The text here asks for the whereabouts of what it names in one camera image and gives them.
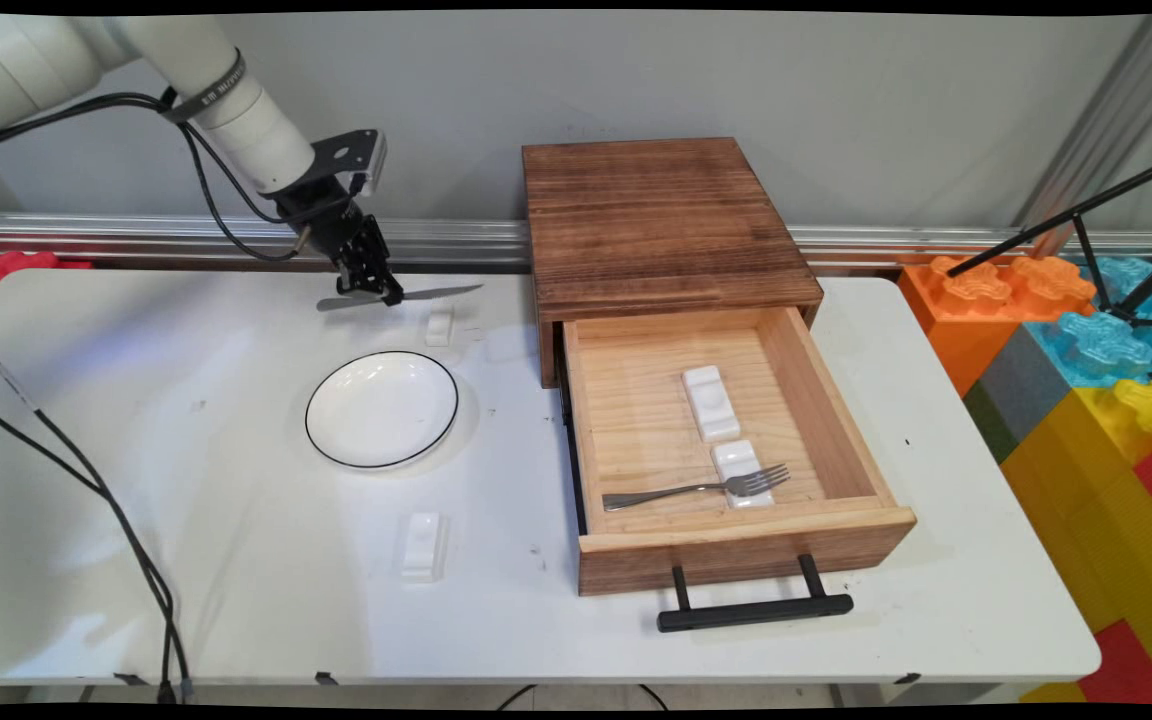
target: silver fork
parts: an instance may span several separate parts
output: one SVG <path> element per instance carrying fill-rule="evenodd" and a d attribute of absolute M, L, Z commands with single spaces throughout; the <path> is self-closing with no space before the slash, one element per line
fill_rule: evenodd
<path fill-rule="evenodd" d="M 695 488 L 726 488 L 727 492 L 730 492 L 735 497 L 758 495 L 758 493 L 770 491 L 770 488 L 774 488 L 778 484 L 787 479 L 790 479 L 790 471 L 786 470 L 785 465 L 772 465 L 771 468 L 763 468 L 763 470 L 756 471 L 756 473 L 736 475 L 736 477 L 727 478 L 723 482 L 700 483 L 699 486 L 654 488 L 654 491 L 649 492 L 608 493 L 608 495 L 602 497 L 602 509 L 620 510 L 622 507 L 655 500 L 659 497 L 691 492 Z"/>

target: black label band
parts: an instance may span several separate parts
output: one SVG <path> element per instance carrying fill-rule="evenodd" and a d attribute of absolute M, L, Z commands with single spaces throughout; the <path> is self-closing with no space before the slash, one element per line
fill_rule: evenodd
<path fill-rule="evenodd" d="M 164 118 L 168 119 L 168 122 L 173 124 L 180 124 L 185 122 L 188 119 L 195 118 L 202 111 L 209 108 L 209 106 L 221 99 L 229 93 L 238 84 L 238 81 L 247 76 L 247 60 L 243 59 L 242 50 L 234 47 L 234 51 L 238 53 L 238 59 L 234 60 L 233 67 L 229 71 L 220 77 L 211 85 L 204 88 L 199 94 L 191 97 L 191 99 L 183 100 L 175 108 L 167 109 L 161 113 Z"/>

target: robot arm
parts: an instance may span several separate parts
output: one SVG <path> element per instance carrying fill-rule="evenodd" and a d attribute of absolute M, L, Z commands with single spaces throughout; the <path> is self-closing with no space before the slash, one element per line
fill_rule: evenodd
<path fill-rule="evenodd" d="M 162 74 L 182 100 L 173 122 L 196 123 L 229 165 L 275 203 L 279 217 L 308 217 L 291 227 L 308 230 L 311 245 L 338 266 L 340 295 L 371 291 L 387 305 L 402 301 L 376 220 L 344 202 L 349 194 L 335 177 L 364 173 L 370 195 L 384 160 L 380 134 L 348 132 L 311 145 L 247 73 L 211 15 L 0 14 L 0 129 L 83 94 L 101 74 L 137 58 Z"/>

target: wooden box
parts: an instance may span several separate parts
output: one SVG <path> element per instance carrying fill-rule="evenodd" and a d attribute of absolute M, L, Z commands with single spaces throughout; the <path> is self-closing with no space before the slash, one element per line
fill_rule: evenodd
<path fill-rule="evenodd" d="M 567 395 L 585 533 L 579 592 L 668 588 L 878 564 L 914 528 L 892 500 L 795 309 L 719 310 L 564 323 Z M 767 507 L 733 510 L 691 492 L 605 511 L 602 493 L 717 479 L 682 372 L 718 365 L 741 438 L 790 469 Z"/>
<path fill-rule="evenodd" d="M 914 526 L 808 327 L 824 297 L 736 141 L 522 149 L 541 386 L 563 386 L 582 594 L 878 564 Z M 773 506 L 692 492 L 605 511 L 602 493 L 718 478 L 682 373 L 718 365 L 741 438 L 788 465 Z"/>

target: white plate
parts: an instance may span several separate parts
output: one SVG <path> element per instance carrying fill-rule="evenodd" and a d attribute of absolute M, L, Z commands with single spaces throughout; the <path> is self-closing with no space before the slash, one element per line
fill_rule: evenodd
<path fill-rule="evenodd" d="M 317 450 L 342 465 L 385 468 L 434 447 L 456 418 L 452 373 L 419 353 L 351 361 L 319 384 L 305 409 Z"/>

